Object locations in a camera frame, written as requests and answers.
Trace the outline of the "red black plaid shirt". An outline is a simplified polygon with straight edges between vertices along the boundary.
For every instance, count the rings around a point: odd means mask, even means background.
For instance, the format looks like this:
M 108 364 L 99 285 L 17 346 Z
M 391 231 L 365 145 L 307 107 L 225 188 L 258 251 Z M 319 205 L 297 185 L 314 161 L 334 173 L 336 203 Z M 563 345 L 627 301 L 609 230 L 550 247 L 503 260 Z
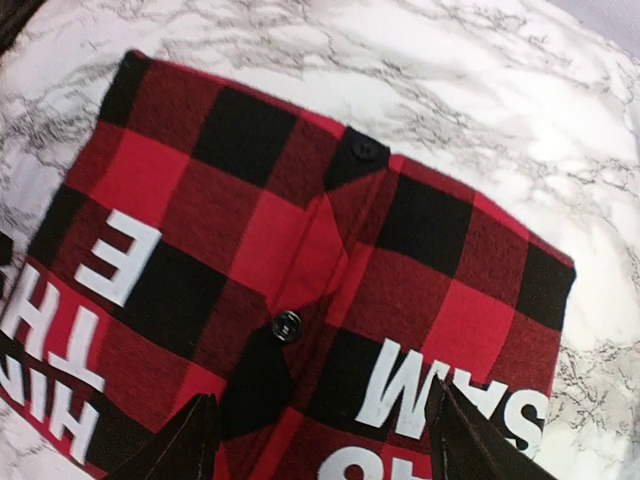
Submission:
M 132 50 L 2 313 L 1 397 L 95 478 L 213 394 L 213 479 L 435 479 L 438 377 L 533 461 L 575 277 L 471 187 Z

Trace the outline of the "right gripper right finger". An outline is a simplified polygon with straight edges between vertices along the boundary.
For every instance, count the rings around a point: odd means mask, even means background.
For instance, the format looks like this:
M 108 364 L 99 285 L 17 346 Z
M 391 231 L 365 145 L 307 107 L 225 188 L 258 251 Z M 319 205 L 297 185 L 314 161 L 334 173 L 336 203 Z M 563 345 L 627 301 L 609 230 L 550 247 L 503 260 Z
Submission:
M 553 480 L 517 451 L 454 385 L 430 387 L 432 476 L 444 480 Z

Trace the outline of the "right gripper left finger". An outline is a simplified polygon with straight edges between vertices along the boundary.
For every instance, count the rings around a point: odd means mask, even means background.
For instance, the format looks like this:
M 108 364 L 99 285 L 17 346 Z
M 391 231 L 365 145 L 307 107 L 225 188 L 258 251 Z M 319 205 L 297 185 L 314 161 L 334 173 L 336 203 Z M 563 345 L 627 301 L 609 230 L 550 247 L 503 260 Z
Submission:
M 196 394 L 106 480 L 212 480 L 220 448 L 217 398 Z

